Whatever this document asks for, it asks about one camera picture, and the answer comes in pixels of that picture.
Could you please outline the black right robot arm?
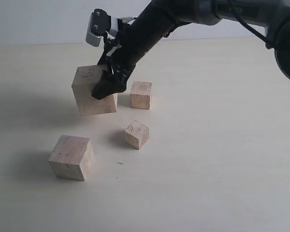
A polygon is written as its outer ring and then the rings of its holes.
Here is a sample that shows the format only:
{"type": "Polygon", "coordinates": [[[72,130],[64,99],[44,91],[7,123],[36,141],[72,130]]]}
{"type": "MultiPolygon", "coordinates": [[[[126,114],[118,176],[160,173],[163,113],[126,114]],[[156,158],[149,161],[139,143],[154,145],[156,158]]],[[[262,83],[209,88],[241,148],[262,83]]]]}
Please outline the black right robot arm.
{"type": "Polygon", "coordinates": [[[124,92],[136,63],[178,27],[213,26],[223,19],[239,22],[273,49],[290,79],[290,0],[153,0],[137,17],[116,18],[99,8],[91,13],[86,42],[104,42],[99,64],[106,66],[92,97],[124,92]]]}

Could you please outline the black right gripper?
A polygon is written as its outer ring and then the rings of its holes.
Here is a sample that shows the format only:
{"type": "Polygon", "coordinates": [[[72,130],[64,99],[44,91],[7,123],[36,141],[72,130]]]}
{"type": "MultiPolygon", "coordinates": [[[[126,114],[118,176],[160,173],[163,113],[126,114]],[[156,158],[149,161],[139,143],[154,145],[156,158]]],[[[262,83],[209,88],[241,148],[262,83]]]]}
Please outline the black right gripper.
{"type": "Polygon", "coordinates": [[[97,100],[125,92],[137,62],[150,50],[150,38],[122,36],[104,38],[103,54],[98,61],[105,65],[91,96],[97,100]]]}

